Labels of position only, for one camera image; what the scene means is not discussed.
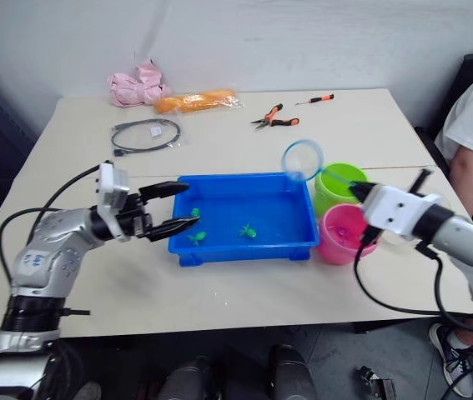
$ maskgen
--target pink cloth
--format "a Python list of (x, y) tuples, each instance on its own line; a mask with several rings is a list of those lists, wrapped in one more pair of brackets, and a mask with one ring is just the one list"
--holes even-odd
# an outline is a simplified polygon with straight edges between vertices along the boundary
[(138, 80), (125, 73), (115, 73), (108, 78), (110, 101), (114, 106), (133, 107), (140, 104), (151, 105), (171, 94), (166, 85), (160, 83), (162, 73), (152, 62), (147, 61), (136, 67)]

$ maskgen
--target person's arm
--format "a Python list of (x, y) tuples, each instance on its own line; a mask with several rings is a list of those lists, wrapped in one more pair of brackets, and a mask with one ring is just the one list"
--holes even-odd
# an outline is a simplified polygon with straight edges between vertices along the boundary
[(473, 150), (459, 146), (450, 163), (450, 182), (462, 205), (473, 215)]

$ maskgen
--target screwdriver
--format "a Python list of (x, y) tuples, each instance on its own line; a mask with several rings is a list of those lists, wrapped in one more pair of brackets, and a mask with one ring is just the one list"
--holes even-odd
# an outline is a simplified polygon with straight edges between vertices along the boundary
[(308, 102), (297, 102), (295, 105), (299, 106), (300, 104), (324, 102), (325, 100), (332, 100), (333, 98), (335, 98), (334, 94), (328, 94), (322, 97), (312, 97)]

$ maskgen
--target orange bag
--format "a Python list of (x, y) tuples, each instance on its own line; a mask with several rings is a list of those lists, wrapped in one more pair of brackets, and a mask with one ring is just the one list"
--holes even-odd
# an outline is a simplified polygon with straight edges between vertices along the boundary
[(169, 113), (178, 108), (182, 113), (206, 110), (214, 107), (241, 107), (241, 101), (235, 92), (229, 89), (213, 90), (199, 94), (164, 97), (154, 105), (154, 111), (159, 114)]

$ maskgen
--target person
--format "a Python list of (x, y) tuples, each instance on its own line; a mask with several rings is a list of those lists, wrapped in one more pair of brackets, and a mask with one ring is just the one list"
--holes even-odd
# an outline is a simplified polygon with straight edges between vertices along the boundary
[[(450, 183), (473, 219), (473, 84), (456, 101), (435, 140), (450, 165)], [(473, 319), (466, 321), (473, 325)], [(473, 332), (435, 323), (429, 337), (443, 362), (445, 380), (451, 384), (473, 365)], [(463, 398), (473, 396), (471, 375), (454, 388)]]

